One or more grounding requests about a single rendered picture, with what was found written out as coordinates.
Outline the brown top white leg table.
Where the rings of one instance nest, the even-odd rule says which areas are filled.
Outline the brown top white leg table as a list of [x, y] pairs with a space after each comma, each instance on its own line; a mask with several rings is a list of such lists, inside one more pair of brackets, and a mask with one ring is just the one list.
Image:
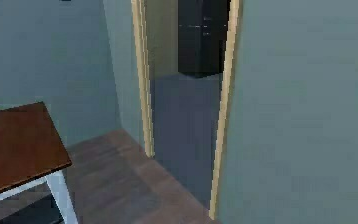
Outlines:
[[43, 102], [0, 110], [0, 201], [45, 183], [64, 224], [78, 224], [63, 175], [71, 165]]

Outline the pale wooden door frame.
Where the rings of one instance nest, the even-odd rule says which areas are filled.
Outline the pale wooden door frame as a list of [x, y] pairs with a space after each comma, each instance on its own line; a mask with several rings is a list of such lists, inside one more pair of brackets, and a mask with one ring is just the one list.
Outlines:
[[[139, 85], [139, 96], [141, 105], [141, 117], [143, 124], [143, 139], [145, 154], [152, 158], [155, 156], [152, 107], [150, 94], [150, 74], [148, 65], [148, 38], [145, 18], [145, 0], [130, 0], [132, 10], [132, 22], [134, 32], [135, 53], [137, 60], [137, 74]], [[218, 114], [218, 127], [215, 149], [215, 160], [210, 191], [210, 209], [208, 216], [212, 220], [218, 218], [218, 206], [221, 202], [221, 178], [222, 166], [225, 164], [224, 157], [227, 148], [227, 130], [229, 115], [232, 105], [232, 93], [235, 82], [235, 64], [237, 55], [237, 44], [239, 37], [239, 26], [242, 22], [244, 0], [231, 0], [227, 43], [225, 51], [223, 81], [221, 90], [220, 109]]]

